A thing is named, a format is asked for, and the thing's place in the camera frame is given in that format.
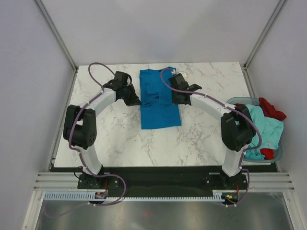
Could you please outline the blue t shirt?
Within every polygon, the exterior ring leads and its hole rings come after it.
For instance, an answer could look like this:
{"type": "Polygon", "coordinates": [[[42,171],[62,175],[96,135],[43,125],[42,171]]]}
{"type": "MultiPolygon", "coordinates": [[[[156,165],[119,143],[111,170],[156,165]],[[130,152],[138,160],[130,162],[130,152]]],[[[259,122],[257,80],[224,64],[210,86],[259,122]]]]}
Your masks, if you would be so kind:
{"type": "Polygon", "coordinates": [[[179,107],[172,103],[168,79],[173,67],[140,70],[141,128],[144,130],[181,126],[179,107]]]}

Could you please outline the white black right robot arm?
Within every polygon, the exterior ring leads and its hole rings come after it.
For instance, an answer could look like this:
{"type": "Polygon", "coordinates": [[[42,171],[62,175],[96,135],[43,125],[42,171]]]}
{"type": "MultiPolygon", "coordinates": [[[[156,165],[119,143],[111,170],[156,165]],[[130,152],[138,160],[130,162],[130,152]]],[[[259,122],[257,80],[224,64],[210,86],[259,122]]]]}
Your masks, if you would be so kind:
{"type": "Polygon", "coordinates": [[[225,146],[225,159],[222,164],[220,184],[232,188],[242,172],[242,161],[248,145],[255,135],[261,134],[253,123],[249,109],[245,105],[235,106],[221,102],[203,93],[202,87],[189,85],[181,73],[174,72],[169,78],[172,90],[172,103],[197,107],[220,121],[221,139],[225,146]]]}

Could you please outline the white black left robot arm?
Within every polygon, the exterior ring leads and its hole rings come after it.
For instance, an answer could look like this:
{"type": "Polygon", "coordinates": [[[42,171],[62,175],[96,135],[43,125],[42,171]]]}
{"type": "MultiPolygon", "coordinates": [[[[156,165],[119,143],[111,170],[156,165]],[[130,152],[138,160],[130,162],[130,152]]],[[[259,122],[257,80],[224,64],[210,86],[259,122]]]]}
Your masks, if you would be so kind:
{"type": "Polygon", "coordinates": [[[66,110],[63,138],[81,160],[83,172],[79,176],[79,189],[100,189],[105,184],[104,168],[94,147],[97,138],[96,118],[117,100],[123,100],[126,106],[142,104],[136,95],[131,76],[120,71],[102,85],[89,101],[81,105],[71,104],[66,110]]]}

